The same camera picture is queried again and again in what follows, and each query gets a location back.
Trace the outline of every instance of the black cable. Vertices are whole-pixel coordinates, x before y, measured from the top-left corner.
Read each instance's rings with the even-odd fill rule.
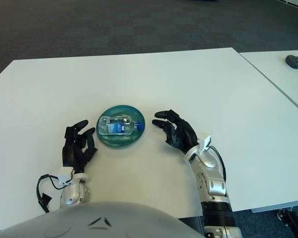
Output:
[[[70,180],[67,180],[65,183],[68,183],[70,182],[72,179],[73,179],[73,171],[74,171],[74,168],[72,169],[72,172],[71,172],[71,179]],[[50,212],[48,207],[47,207],[47,203],[50,201],[46,201],[44,200],[41,195],[40,195],[40,191],[39,191],[39,185],[40,185],[40,182],[43,180],[43,179],[46,179],[46,178],[49,178],[51,180],[51,183],[53,185],[53,187],[57,190],[61,190],[63,188],[65,188],[67,185],[63,186],[63,187],[56,187],[53,180],[52,179],[59,179],[58,177],[54,176],[54,175],[49,175],[49,174],[46,174],[46,175],[42,175],[40,176],[37,184],[36,184],[36,196],[38,198],[38,201],[39,201],[39,204],[41,205],[42,209],[45,211],[45,213],[48,213]],[[51,199],[49,196],[47,196],[46,194],[43,193],[43,197],[46,199],[48,197],[48,199]]]
[[[222,157],[219,154],[218,150],[213,145],[210,145],[209,148],[212,149],[216,153],[217,157],[219,158],[220,163],[222,164],[222,167],[223,167],[223,178],[224,178],[224,181],[226,182],[226,169],[225,169]]]
[[[54,178],[54,179],[58,179],[58,177],[55,177],[55,176],[53,176],[53,175],[50,175],[50,176],[49,176],[49,179],[51,180],[51,183],[52,183],[52,185],[53,185],[53,187],[54,187],[55,189],[57,189],[57,190],[61,190],[61,189],[65,188],[65,187],[67,186],[67,185],[65,185],[65,186],[63,186],[63,187],[56,187],[55,184],[53,183],[52,178]]]

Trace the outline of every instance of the blue bottle label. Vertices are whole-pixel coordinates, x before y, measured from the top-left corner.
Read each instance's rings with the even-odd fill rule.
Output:
[[[114,123],[107,124],[108,132],[110,133],[124,133],[125,132],[125,124],[124,123]]]

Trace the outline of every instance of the bottle cap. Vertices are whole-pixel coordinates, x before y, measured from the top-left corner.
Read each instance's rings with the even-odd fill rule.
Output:
[[[142,130],[143,129],[143,122],[141,120],[137,121],[137,130]]]

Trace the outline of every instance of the floor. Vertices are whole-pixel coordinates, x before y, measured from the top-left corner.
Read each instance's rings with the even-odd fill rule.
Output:
[[[222,47],[298,50],[298,8],[277,0],[0,0],[0,73],[18,59]],[[275,212],[235,214],[244,238],[292,237]]]

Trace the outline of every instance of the plastic bottle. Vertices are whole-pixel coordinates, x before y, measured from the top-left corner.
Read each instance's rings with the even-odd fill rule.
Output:
[[[98,132],[101,135],[131,135],[143,129],[141,120],[134,121],[131,116],[103,116],[99,119]]]

